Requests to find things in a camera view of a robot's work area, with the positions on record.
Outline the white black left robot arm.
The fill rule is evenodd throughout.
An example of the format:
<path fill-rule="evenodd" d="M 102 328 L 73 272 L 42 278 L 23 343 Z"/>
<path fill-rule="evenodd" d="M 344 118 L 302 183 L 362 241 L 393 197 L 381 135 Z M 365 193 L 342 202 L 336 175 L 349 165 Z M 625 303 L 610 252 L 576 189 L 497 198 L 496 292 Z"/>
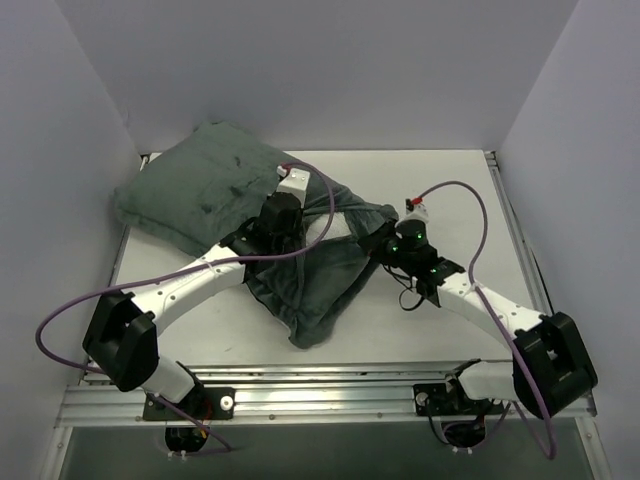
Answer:
<path fill-rule="evenodd" d="M 195 377 L 159 353 L 158 337 L 176 320 L 210 297 L 245 283 L 271 266 L 241 261 L 243 255 L 289 253 L 301 246 L 302 204 L 291 193 L 267 197 L 258 216 L 189 264 L 181 274 L 147 290 L 125 289 L 100 297 L 82 346 L 119 390 L 138 387 L 166 399 L 179 419 L 194 417 L 202 405 Z"/>

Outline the white pillow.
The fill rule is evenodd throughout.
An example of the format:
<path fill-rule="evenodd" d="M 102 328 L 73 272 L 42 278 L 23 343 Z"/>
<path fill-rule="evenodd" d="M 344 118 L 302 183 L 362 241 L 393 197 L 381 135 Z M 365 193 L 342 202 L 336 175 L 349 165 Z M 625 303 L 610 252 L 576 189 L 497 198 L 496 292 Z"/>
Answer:
<path fill-rule="evenodd" d="M 343 240 L 352 235 L 352 230 L 343 213 L 335 213 L 332 219 L 329 214 L 315 218 L 305 230 L 305 244 L 313 244 L 318 238 L 321 241 Z"/>

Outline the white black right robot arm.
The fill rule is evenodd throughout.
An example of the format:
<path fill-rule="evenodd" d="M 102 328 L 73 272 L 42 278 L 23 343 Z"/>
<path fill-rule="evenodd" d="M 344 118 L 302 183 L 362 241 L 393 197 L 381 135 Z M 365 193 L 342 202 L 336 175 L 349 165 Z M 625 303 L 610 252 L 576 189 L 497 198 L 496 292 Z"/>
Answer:
<path fill-rule="evenodd" d="M 569 315 L 526 308 L 472 281 L 428 242 L 424 221 L 387 222 L 358 244 L 380 265 L 403 272 L 422 299 L 460 315 L 510 353 L 507 361 L 470 360 L 448 376 L 444 400 L 453 411 L 498 400 L 517 402 L 543 419 L 597 386 L 593 362 Z"/>

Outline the zebra and green pillowcase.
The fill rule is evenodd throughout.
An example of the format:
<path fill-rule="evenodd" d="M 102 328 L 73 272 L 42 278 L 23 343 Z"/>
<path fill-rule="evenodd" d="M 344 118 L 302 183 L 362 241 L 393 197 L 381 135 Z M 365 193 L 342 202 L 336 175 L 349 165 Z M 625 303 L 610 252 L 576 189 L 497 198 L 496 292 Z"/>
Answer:
<path fill-rule="evenodd" d="M 115 191 L 125 225 L 198 257 L 256 216 L 275 191 L 285 152 L 229 123 L 203 123 Z M 254 298 L 289 330 L 290 342 L 309 349 L 327 340 L 338 317 L 364 288 L 377 263 L 357 245 L 398 214 L 369 203 L 330 178 L 310 178 L 303 230 L 317 217 L 345 215 L 352 235 L 321 241 L 309 252 L 273 263 L 247 283 Z"/>

